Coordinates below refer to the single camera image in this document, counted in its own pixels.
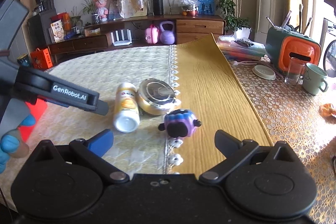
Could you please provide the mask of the blue gloved left hand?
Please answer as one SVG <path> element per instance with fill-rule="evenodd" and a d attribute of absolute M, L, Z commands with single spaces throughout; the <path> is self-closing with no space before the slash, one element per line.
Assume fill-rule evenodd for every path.
<path fill-rule="evenodd" d="M 22 141 L 18 129 L 12 130 L 1 138 L 1 173 L 6 169 L 6 164 L 11 157 L 23 158 L 29 154 L 29 146 Z"/>

